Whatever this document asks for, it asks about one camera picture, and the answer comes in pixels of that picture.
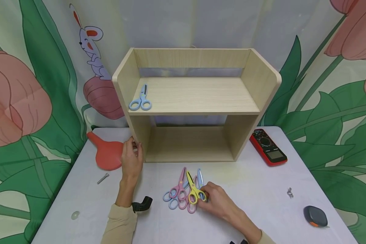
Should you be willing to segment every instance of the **light blue scissors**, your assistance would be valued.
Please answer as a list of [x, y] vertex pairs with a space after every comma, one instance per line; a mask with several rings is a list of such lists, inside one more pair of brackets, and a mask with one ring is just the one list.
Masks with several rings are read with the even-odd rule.
[[[203, 187], [203, 178], [202, 178], [202, 172], [201, 172], [201, 169], [198, 169], [198, 173], [197, 173], [197, 176], [198, 176], [198, 190], [201, 189], [201, 187]], [[205, 196], [203, 195], [203, 193], [199, 193], [199, 197], [202, 199], [202, 200], [205, 200]]]
[[140, 92], [140, 98], [136, 99], [136, 100], [132, 100], [131, 103], [129, 104], [129, 109], [131, 111], [136, 111], [138, 110], [140, 107], [142, 108], [142, 110], [150, 110], [150, 108], [152, 108], [152, 103], [150, 102], [150, 100], [146, 99], [146, 95], [148, 93], [148, 85], [144, 84], [141, 88], [141, 92]]
[[[185, 183], [183, 183], [183, 188], [184, 189], [186, 189], [188, 187], [188, 181], [186, 181]], [[169, 191], [167, 191], [165, 194], [164, 194], [164, 196], [163, 196], [163, 201], [165, 201], [165, 202], [168, 202], [169, 201], [169, 203], [168, 203], [168, 207], [170, 208], [170, 209], [175, 209], [175, 208], [177, 208], [178, 206], [179, 206], [179, 208], [180, 209], [185, 209], [186, 208], [186, 206], [187, 206], [187, 203], [184, 205], [184, 207], [183, 206], [180, 206], [180, 201], [181, 200], [179, 200], [178, 199], [178, 194], [176, 194], [176, 196], [174, 197], [174, 198], [170, 198], [169, 197], [169, 195], [170, 195], [170, 190]]]

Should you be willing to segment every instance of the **person's left hand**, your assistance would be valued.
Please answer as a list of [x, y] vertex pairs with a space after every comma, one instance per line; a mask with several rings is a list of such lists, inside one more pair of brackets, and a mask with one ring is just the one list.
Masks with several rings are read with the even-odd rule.
[[142, 171], [144, 159], [142, 156], [142, 143], [137, 145], [137, 152], [133, 150], [134, 139], [131, 137], [123, 143], [122, 150], [122, 179], [137, 182]]

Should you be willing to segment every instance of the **tabletop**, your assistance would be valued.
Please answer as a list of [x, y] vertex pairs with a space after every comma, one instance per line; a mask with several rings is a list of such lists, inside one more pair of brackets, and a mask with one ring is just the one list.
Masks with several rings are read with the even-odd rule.
[[[301, 160], [283, 131], [276, 126], [262, 127], [288, 157], [286, 164], [268, 167], [250, 142], [237, 162], [144, 164], [134, 201], [153, 198], [149, 210], [138, 214], [133, 243], [196, 242], [240, 243], [243, 236], [231, 226], [198, 209], [170, 210], [163, 194], [178, 182], [183, 167], [196, 175], [201, 168], [204, 183], [214, 182], [276, 243], [356, 244], [324, 192]], [[105, 141], [126, 141], [128, 128], [97, 128], [93, 131]], [[57, 198], [39, 228], [33, 244], [98, 244], [106, 227], [108, 213], [119, 190], [122, 170], [104, 176], [95, 162], [96, 147], [88, 140], [65, 180]], [[294, 197], [287, 195], [292, 188]], [[316, 228], [304, 218], [307, 205], [324, 210], [330, 228]], [[79, 211], [77, 219], [72, 213]]]

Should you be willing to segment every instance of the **curtain backdrop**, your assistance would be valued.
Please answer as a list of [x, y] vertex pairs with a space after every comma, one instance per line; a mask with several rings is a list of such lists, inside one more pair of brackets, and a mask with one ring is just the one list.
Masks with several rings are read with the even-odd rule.
[[366, 244], [366, 0], [0, 0], [0, 244], [31, 243], [87, 131], [127, 126], [111, 75], [129, 47], [255, 48], [283, 79], [260, 125]]

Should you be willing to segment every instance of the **shelf board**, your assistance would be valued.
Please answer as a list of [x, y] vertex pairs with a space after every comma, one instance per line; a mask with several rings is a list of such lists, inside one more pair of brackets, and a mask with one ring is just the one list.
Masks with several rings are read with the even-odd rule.
[[233, 162], [222, 126], [153, 127], [147, 162]]
[[142, 77], [152, 108], [129, 110], [129, 115], [258, 115], [252, 96], [239, 77]]

